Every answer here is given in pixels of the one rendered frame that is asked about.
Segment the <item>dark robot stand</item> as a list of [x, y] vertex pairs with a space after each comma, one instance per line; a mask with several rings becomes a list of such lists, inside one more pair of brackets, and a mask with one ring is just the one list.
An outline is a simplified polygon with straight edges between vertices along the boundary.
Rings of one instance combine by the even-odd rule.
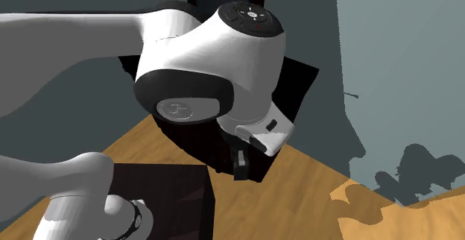
[[154, 218], [147, 240], [213, 240], [215, 195], [205, 165], [116, 163], [110, 194], [145, 201]]

